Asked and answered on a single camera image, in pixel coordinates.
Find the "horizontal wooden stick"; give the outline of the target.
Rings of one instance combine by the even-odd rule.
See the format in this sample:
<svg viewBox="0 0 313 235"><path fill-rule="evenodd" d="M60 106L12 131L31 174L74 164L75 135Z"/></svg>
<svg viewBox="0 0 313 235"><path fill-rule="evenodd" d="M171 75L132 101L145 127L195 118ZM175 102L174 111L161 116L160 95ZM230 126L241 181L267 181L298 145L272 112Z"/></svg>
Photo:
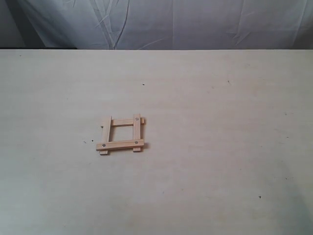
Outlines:
<svg viewBox="0 0 313 235"><path fill-rule="evenodd" d="M112 119L111 120L111 127L122 127L122 126L133 126L135 122L140 120L140 124L145 124L145 119L143 117L133 118L133 119Z"/></svg>
<svg viewBox="0 0 313 235"><path fill-rule="evenodd" d="M128 140L128 141L111 141L96 144L97 151L117 150L143 147L145 144L144 139Z"/></svg>

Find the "white backdrop curtain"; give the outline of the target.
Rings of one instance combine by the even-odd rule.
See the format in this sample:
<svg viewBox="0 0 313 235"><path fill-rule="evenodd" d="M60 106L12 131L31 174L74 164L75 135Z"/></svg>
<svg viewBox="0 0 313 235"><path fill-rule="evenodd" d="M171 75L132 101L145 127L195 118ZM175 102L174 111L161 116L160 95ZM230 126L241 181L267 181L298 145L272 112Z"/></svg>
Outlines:
<svg viewBox="0 0 313 235"><path fill-rule="evenodd" d="M3 0L2 48L311 49L310 0Z"/></svg>

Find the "vertical wooden stick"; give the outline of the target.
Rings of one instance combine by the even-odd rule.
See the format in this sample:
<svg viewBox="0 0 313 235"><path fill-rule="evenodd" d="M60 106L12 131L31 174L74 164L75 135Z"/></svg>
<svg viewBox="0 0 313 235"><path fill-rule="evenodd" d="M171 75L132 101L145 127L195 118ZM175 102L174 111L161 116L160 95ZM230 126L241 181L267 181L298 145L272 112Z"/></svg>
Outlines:
<svg viewBox="0 0 313 235"><path fill-rule="evenodd" d="M109 116L107 117L103 122L102 122L102 142L107 143L110 140L110 133L111 133L111 123L112 123L112 117Z"/></svg>
<svg viewBox="0 0 313 235"><path fill-rule="evenodd" d="M136 147L133 148L133 152L140 152L141 146L139 145L141 142L141 115L134 114L134 122L133 122L133 139L136 144Z"/></svg>

